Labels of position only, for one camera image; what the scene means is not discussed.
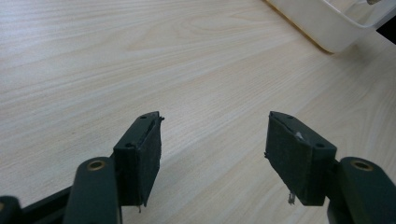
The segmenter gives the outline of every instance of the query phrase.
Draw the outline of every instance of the wooden table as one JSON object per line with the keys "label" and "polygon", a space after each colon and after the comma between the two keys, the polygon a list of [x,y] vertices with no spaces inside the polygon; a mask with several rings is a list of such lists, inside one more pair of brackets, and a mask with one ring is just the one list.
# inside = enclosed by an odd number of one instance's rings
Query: wooden table
{"label": "wooden table", "polygon": [[0,75],[0,195],[22,206],[156,110],[162,167],[124,223],[327,223],[263,157],[271,110],[396,182],[396,47],[326,53],[261,0],[2,1]]}

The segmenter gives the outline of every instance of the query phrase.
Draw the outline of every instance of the light wood grain surface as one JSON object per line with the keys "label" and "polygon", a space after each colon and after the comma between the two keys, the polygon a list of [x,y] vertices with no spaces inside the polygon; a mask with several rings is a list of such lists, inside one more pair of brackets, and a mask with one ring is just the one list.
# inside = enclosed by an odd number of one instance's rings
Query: light wood grain surface
{"label": "light wood grain surface", "polygon": [[264,159],[271,110],[396,182],[396,47],[326,53],[262,0],[1,1],[0,92],[0,195],[23,206],[155,110],[162,167],[124,223],[328,223]]}

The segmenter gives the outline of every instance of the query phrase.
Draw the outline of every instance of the wood grain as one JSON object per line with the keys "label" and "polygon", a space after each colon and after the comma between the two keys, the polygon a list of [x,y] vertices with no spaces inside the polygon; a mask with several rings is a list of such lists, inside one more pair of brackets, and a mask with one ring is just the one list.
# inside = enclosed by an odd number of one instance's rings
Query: wood grain
{"label": "wood grain", "polygon": [[0,195],[30,203],[159,110],[162,167],[124,223],[328,223],[287,204],[262,153],[292,114],[396,182],[396,48],[328,54],[261,0],[2,1]]}

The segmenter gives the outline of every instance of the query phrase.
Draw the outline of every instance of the white plastic container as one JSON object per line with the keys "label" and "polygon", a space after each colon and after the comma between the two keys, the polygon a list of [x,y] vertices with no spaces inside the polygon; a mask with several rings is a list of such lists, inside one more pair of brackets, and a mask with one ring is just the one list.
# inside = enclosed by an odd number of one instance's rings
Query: white plastic container
{"label": "white plastic container", "polygon": [[396,0],[267,1],[329,52],[342,51],[396,14]]}

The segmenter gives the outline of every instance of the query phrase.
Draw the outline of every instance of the metal pin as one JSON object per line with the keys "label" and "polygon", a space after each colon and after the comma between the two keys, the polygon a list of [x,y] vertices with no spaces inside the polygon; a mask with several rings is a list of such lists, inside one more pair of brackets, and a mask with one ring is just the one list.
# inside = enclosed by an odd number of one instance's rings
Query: metal pin
{"label": "metal pin", "polygon": [[293,192],[290,192],[289,194],[289,199],[288,199],[288,203],[289,204],[294,204],[294,201],[296,200],[296,195]]}

